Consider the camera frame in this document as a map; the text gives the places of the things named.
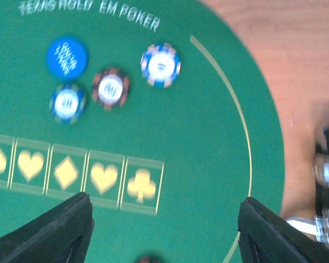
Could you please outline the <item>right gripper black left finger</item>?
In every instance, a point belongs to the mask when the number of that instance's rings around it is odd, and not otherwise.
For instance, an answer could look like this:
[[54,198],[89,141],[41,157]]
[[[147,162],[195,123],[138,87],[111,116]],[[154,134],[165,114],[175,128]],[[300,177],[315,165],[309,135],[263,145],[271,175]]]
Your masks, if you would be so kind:
[[94,230],[85,192],[0,238],[0,262],[84,262]]

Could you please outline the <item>teal chip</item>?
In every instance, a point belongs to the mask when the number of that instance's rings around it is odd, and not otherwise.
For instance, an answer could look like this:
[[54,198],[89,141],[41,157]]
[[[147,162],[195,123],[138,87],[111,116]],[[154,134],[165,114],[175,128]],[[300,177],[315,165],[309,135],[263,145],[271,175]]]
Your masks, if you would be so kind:
[[58,123],[74,124],[83,115],[87,105],[87,93],[73,83],[64,83],[53,91],[49,111]]

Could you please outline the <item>blue round blind button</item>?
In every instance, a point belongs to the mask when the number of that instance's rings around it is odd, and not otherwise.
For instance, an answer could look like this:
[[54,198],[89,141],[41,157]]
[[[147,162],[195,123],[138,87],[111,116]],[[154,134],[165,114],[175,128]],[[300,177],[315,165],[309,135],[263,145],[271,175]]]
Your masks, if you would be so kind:
[[72,35],[54,39],[46,51],[46,66],[57,79],[74,81],[82,76],[89,60],[85,44]]

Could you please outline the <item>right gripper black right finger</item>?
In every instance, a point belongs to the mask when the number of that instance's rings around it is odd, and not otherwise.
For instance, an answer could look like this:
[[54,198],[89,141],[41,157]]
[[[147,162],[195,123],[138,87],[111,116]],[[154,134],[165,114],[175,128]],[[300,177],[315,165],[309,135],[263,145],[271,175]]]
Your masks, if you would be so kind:
[[253,197],[240,204],[238,231],[242,262],[329,262],[329,249]]

